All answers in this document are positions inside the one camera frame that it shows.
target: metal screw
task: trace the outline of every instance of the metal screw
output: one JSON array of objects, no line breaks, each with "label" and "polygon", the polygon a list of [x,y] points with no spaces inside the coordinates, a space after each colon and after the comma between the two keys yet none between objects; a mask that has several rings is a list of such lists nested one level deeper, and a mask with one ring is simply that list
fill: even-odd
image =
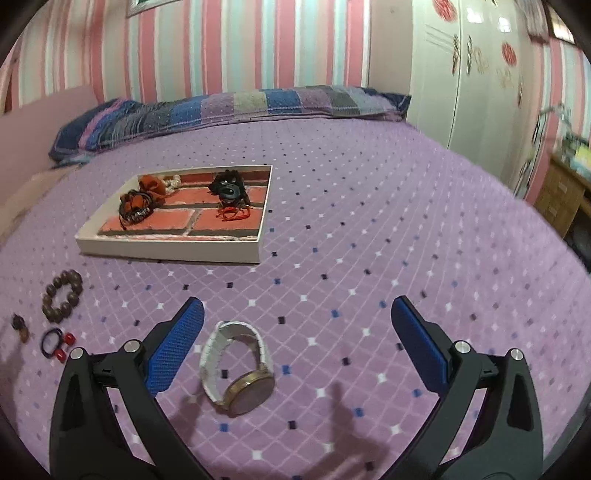
[{"label": "metal screw", "polygon": [[521,360],[523,358],[523,352],[518,348],[514,348],[511,350],[511,356],[513,357],[513,360]]},{"label": "metal screw", "polygon": [[74,360],[78,360],[82,355],[84,355],[84,350],[82,348],[80,348],[79,346],[74,348],[70,352],[70,357],[73,358]]},{"label": "metal screw", "polygon": [[139,350],[139,347],[140,345],[137,340],[130,340],[123,346],[123,349],[128,353],[134,353]]},{"label": "metal screw", "polygon": [[470,344],[468,342],[465,342],[464,340],[460,340],[459,342],[456,342],[456,350],[460,353],[468,353],[472,348],[470,347]]}]

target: gold watch case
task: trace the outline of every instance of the gold watch case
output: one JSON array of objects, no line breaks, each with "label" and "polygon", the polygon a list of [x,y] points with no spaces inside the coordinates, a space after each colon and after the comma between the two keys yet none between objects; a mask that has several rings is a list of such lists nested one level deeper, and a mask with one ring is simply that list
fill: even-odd
[{"label": "gold watch case", "polygon": [[[256,396],[258,393],[258,398],[255,398],[254,401],[245,399],[247,393],[252,394],[256,388],[259,390],[255,391],[254,395]],[[261,365],[257,370],[247,372],[234,380],[224,392],[222,401],[217,404],[234,415],[242,415],[262,404],[271,395],[274,388],[275,376],[264,365]]]}]

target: desk drawer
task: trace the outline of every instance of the desk drawer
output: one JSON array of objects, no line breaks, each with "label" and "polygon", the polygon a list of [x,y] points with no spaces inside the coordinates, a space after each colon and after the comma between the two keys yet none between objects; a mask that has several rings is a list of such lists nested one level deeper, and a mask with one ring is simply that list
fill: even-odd
[{"label": "desk drawer", "polygon": [[560,167],[550,165],[550,169],[544,180],[544,188],[552,197],[564,203],[567,208],[574,211],[579,208],[579,204],[583,198],[584,187],[579,182],[573,180]]},{"label": "desk drawer", "polygon": [[569,231],[570,224],[573,222],[576,213],[576,210],[566,207],[546,189],[540,192],[535,208],[562,237]]}]

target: red brick pattern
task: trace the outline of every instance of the red brick pattern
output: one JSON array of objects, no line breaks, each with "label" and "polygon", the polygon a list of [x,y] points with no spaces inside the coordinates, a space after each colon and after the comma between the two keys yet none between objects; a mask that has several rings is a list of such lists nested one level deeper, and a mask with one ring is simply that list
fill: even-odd
[{"label": "red brick pattern", "polygon": [[107,220],[101,227],[100,235],[168,235],[160,239],[211,240],[213,236],[257,236],[261,227],[262,214],[267,196],[268,171],[253,171],[243,174],[246,183],[258,183],[246,187],[253,208],[250,217],[226,221],[217,216],[219,198],[212,195],[207,185],[214,178],[213,173],[191,173],[181,176],[181,188],[166,197],[164,206],[158,208],[143,222],[121,227],[119,216]]},{"label": "red brick pattern", "polygon": [[[267,195],[266,187],[246,187],[246,192],[254,206],[262,207]],[[217,195],[213,195],[207,187],[181,188],[165,199],[165,207],[198,206],[216,207],[219,202]]]},{"label": "red brick pattern", "polygon": [[261,225],[262,209],[251,209],[249,218],[224,222],[217,217],[217,209],[208,208],[199,212],[190,235],[256,236]]},{"label": "red brick pattern", "polygon": [[138,233],[183,233],[193,216],[194,210],[176,208],[170,210],[156,209],[146,220],[129,225],[125,231],[119,217],[111,217],[100,228],[103,235],[133,235]]},{"label": "red brick pattern", "polygon": [[192,189],[179,189],[172,192],[164,201],[164,206],[211,206],[214,207],[219,202],[217,195],[212,194],[207,187],[198,187]]}]

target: bedsheet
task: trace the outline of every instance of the bedsheet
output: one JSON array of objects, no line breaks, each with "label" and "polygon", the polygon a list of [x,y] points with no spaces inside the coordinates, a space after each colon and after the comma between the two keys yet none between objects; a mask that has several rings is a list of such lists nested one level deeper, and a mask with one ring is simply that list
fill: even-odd
[{"label": "bedsheet", "polygon": [[[274,166],[259,265],[79,254],[74,234],[131,175],[255,163]],[[61,326],[91,353],[143,338],[188,296],[203,300],[203,331],[157,399],[215,478],[379,478],[436,401],[391,326],[398,295],[480,352],[523,349],[546,453],[591,380],[591,283],[578,260],[498,181],[404,122],[212,127],[106,152],[62,180],[0,251],[0,404],[45,466],[62,366],[38,351],[49,328],[40,298],[64,268],[82,274],[85,291]],[[12,312],[31,330],[27,345],[8,325]],[[261,331],[277,379],[263,406],[234,419],[214,411],[198,379],[200,345],[231,319]],[[223,357],[222,387],[254,363],[241,347]],[[132,451],[148,459],[120,396],[111,397]]]}]

